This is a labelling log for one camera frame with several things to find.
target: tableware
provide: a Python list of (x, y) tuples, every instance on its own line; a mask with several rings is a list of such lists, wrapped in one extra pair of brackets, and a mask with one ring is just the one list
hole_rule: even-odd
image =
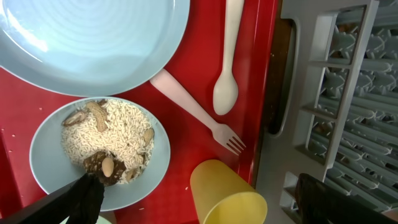
[(0, 67), (57, 93), (107, 96), (139, 86), (164, 67), (182, 39), (190, 1), (1, 4)]
[(199, 164), (190, 185), (201, 224), (262, 224), (266, 219), (266, 200), (221, 161)]
[(174, 103), (206, 125), (213, 133), (214, 139), (229, 151), (238, 155), (246, 148), (228, 125), (217, 123), (168, 71), (162, 69), (151, 78), (150, 82)]
[(238, 84), (232, 64), (244, 0), (226, 0), (223, 69), (213, 90), (213, 107), (218, 115), (228, 113), (238, 99)]
[(35, 180), (47, 193), (77, 180), (84, 173), (82, 167), (73, 165), (61, 145), (62, 121), (72, 112), (92, 100), (122, 100), (138, 107), (148, 116), (155, 131), (152, 156), (142, 175), (128, 184), (105, 187), (101, 211), (116, 210), (143, 199), (151, 193), (166, 173), (170, 160), (170, 143), (159, 120), (145, 108), (128, 100), (115, 97), (92, 97), (73, 101), (48, 116), (37, 129), (29, 152), (30, 169)]

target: pink fork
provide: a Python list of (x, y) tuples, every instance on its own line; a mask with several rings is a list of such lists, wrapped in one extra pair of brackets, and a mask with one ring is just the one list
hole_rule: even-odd
[(246, 148), (228, 125), (217, 123), (168, 71), (162, 69), (151, 78), (150, 82), (174, 103), (206, 125), (213, 133), (213, 138), (229, 151), (239, 155)]

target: yellow cup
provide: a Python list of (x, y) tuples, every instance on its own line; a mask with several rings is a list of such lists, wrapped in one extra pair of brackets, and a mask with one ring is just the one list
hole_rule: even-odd
[(266, 219), (265, 199), (221, 161), (199, 164), (190, 184), (201, 224), (256, 224)]

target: fork handle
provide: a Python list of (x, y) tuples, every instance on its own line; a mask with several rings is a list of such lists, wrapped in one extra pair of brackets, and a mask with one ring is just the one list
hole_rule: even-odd
[(211, 130), (214, 130), (218, 125), (168, 71), (162, 69), (151, 78), (150, 83)]

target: light blue plate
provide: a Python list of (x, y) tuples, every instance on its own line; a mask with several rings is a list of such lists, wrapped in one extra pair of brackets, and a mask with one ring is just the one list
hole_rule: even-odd
[[(71, 102), (48, 116), (37, 129), (29, 151), (30, 169), (40, 187), (50, 194), (79, 179), (84, 168), (75, 166), (64, 153), (61, 145), (62, 121), (87, 101), (118, 99), (114, 97), (92, 97)], [(138, 202), (151, 193), (163, 179), (170, 162), (170, 143), (167, 133), (159, 120), (145, 108), (130, 102), (148, 116), (155, 131), (154, 149), (148, 166), (142, 175), (128, 184), (105, 187), (101, 211), (124, 208)]]
[(189, 0), (2, 0), (0, 66), (57, 93), (121, 93), (148, 81), (170, 60), (189, 5)]

